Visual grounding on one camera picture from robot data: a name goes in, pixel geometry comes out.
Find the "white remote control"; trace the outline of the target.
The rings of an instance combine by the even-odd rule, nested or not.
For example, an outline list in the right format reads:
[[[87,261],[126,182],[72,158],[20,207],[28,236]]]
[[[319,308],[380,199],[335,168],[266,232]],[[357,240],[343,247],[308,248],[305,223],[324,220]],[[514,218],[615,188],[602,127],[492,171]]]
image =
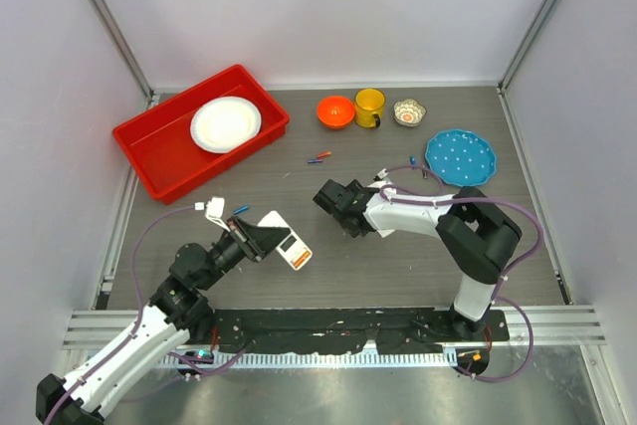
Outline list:
[[[305,250],[309,250],[312,253],[311,248],[301,239],[292,226],[280,215],[279,212],[273,210],[265,215],[258,223],[260,227],[275,227],[275,228],[287,228],[289,234],[287,237],[277,246],[276,251],[284,259],[284,261],[294,270],[293,261]]]

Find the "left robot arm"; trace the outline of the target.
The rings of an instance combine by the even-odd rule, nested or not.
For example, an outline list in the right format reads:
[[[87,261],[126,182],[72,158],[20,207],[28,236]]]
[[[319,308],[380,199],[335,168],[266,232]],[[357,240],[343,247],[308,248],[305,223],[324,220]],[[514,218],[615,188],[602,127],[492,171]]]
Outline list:
[[[127,328],[75,371],[40,381],[37,419],[43,424],[104,423],[161,356],[210,336],[214,312],[202,293],[241,261],[262,261],[292,235],[287,223],[258,226],[233,216],[209,249],[196,243],[182,246],[168,277],[140,303]]]

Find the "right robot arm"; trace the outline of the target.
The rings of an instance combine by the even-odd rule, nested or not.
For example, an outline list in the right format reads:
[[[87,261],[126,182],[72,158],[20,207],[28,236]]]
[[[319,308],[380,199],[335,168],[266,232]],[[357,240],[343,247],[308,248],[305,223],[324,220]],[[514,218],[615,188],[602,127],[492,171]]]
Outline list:
[[[486,313],[500,276],[513,256],[521,228],[476,187],[422,196],[384,179],[364,186],[327,181],[313,202],[350,236],[396,231],[440,240],[462,272],[449,326],[462,340],[486,328]]]

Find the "blue battery by left gripper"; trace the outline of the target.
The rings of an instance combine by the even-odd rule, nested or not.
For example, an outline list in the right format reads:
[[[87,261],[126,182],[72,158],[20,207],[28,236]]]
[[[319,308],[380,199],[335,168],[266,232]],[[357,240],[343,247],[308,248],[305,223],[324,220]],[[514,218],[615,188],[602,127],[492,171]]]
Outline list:
[[[233,211],[233,214],[241,214],[241,213],[243,213],[243,212],[248,211],[249,209],[250,209],[250,206],[248,206],[248,205],[244,205],[244,206],[241,206],[241,207],[239,207],[239,208],[235,209],[235,210]]]

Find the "orange bowl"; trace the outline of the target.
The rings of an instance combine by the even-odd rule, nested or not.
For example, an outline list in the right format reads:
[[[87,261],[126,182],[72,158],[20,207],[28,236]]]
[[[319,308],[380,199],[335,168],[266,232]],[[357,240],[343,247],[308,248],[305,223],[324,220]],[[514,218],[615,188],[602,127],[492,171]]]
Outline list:
[[[353,102],[347,97],[330,96],[317,105],[319,122],[330,129],[343,129],[349,126],[355,117]]]

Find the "yellow mug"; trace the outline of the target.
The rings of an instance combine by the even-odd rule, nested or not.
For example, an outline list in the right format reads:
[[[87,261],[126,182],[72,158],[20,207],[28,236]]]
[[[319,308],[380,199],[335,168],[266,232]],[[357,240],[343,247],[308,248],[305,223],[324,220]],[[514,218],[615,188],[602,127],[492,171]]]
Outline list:
[[[355,117],[358,126],[377,129],[381,125],[385,95],[377,89],[360,90],[354,97]]]

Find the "patterned small bowl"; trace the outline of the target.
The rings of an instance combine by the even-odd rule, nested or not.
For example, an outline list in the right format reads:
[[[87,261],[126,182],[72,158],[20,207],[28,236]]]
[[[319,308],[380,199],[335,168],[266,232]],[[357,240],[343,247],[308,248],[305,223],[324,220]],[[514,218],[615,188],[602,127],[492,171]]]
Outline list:
[[[394,120],[402,126],[415,127],[424,119],[427,109],[414,99],[398,101],[393,106]]]

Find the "white paper plate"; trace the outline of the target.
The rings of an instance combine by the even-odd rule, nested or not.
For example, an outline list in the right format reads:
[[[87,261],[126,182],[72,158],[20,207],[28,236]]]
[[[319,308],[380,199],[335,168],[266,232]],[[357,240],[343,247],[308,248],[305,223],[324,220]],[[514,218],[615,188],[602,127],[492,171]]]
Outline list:
[[[195,113],[190,135],[201,149],[225,154],[253,139],[261,126],[261,113],[252,102],[223,97],[208,102]]]

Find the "blue dotted plate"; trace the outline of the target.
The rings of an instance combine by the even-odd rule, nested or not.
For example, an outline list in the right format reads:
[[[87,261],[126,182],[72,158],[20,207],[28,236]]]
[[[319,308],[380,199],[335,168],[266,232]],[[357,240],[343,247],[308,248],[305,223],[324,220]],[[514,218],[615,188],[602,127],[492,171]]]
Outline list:
[[[498,166],[491,145],[478,134],[463,129],[437,132],[427,142],[424,160],[444,183],[457,187],[485,185]]]

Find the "red plastic bin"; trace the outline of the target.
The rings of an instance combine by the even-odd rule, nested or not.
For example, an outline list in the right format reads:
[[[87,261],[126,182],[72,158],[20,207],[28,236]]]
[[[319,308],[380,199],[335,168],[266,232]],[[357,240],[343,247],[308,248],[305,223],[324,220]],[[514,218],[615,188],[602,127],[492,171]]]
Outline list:
[[[170,204],[286,132],[288,113],[234,65],[117,126],[149,196]]]

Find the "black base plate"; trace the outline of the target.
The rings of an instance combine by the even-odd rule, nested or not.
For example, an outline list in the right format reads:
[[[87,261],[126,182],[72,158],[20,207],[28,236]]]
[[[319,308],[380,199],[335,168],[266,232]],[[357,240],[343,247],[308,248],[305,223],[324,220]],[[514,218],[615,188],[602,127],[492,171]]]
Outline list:
[[[506,342],[505,314],[489,310],[470,325],[436,308],[217,310],[187,339],[222,352],[299,355],[361,353],[374,341],[381,355],[435,352],[444,343]]]

